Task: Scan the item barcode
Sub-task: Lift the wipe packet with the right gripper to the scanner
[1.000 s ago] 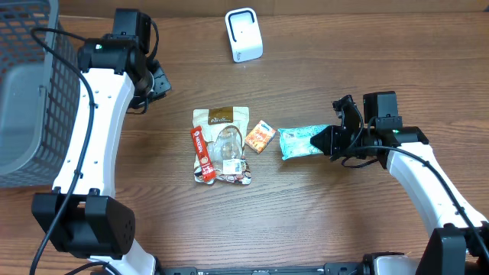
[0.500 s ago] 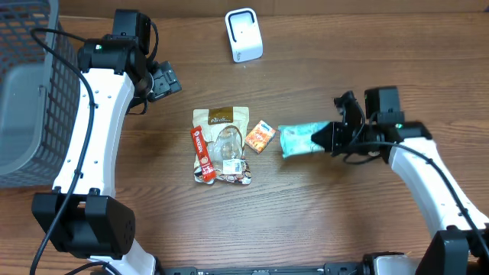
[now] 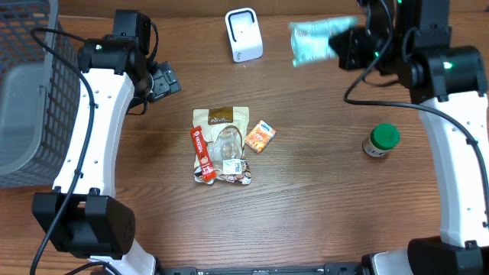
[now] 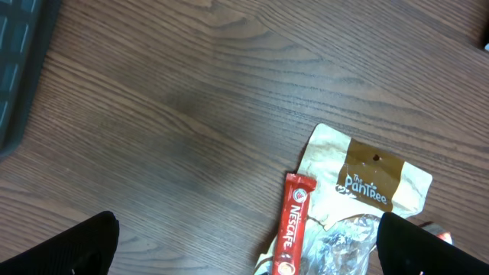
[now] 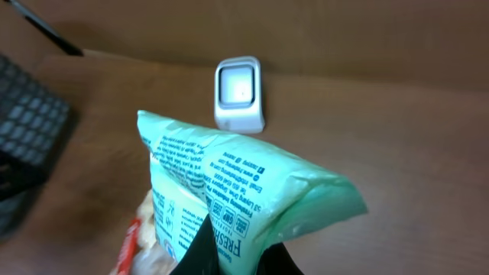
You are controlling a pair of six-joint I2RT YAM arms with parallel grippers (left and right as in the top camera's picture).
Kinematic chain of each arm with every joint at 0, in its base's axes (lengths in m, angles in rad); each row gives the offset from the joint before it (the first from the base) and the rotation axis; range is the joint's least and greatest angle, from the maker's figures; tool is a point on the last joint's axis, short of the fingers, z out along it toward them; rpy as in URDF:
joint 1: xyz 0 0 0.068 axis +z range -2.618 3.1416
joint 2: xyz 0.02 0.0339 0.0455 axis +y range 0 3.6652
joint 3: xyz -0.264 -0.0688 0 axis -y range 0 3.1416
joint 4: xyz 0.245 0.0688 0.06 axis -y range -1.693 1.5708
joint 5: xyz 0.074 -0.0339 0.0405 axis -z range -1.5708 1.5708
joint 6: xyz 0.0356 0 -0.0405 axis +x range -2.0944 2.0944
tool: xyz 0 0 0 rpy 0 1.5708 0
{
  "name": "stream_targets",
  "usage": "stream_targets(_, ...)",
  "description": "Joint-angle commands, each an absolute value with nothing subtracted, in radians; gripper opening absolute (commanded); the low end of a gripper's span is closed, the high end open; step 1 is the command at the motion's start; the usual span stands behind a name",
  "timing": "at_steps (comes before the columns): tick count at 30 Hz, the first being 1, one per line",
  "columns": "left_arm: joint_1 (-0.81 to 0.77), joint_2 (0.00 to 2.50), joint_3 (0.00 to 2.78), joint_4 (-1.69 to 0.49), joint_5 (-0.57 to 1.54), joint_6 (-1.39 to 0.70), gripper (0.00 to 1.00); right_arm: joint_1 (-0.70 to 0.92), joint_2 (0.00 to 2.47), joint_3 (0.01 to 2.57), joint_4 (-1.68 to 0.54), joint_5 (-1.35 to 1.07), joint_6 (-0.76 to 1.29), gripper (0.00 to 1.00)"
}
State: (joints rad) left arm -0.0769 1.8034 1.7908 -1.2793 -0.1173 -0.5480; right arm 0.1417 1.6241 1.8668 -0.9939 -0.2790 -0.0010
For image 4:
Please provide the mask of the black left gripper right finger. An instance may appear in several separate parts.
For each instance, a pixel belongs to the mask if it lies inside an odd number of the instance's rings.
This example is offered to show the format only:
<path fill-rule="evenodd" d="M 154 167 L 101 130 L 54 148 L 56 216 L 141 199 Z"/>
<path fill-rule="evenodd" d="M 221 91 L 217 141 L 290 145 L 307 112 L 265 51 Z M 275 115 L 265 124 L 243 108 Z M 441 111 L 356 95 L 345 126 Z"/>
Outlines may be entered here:
<path fill-rule="evenodd" d="M 377 250 L 384 275 L 488 275 L 488 264 L 392 212 L 382 215 Z"/>

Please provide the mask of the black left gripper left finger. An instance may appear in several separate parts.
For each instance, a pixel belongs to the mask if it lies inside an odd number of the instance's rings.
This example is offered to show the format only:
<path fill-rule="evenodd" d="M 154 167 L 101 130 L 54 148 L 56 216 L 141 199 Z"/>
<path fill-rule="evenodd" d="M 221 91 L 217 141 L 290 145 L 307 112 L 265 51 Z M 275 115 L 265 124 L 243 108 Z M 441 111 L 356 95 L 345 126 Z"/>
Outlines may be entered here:
<path fill-rule="evenodd" d="M 1 275 L 107 275 L 118 246 L 119 222 L 110 211 L 1 262 Z"/>

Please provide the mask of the orange tissue packet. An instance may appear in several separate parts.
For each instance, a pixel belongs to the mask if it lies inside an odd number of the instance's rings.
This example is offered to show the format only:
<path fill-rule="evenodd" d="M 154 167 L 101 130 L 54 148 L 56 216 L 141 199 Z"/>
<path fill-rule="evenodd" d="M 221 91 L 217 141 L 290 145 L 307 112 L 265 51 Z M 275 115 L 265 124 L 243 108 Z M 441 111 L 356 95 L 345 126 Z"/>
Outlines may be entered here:
<path fill-rule="evenodd" d="M 446 243 L 451 245 L 454 244 L 452 234 L 445 230 L 441 225 L 436 224 L 435 222 L 425 222 L 419 225 L 423 230 L 429 232 L 432 235 L 435 235 L 437 238 L 442 239 Z"/>

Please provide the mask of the red coffee stick sachet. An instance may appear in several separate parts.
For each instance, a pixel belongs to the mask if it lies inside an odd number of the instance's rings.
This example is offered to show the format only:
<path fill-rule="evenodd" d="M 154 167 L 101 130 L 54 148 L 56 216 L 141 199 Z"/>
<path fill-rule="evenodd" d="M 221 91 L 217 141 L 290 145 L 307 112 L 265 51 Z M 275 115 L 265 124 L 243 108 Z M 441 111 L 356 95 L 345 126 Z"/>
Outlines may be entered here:
<path fill-rule="evenodd" d="M 288 173 L 274 249 L 272 275 L 298 275 L 311 193 L 316 181 L 304 175 Z"/>

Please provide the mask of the beige nut pouch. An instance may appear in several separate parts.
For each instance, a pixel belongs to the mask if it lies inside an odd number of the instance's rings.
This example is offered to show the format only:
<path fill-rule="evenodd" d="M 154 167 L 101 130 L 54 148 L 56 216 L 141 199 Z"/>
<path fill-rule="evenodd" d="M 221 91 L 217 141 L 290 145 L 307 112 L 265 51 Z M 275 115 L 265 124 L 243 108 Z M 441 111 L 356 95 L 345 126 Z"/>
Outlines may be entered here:
<path fill-rule="evenodd" d="M 328 125 L 315 127 L 299 173 L 317 180 L 301 274 L 364 274 L 385 212 L 421 213 L 432 176 Z"/>

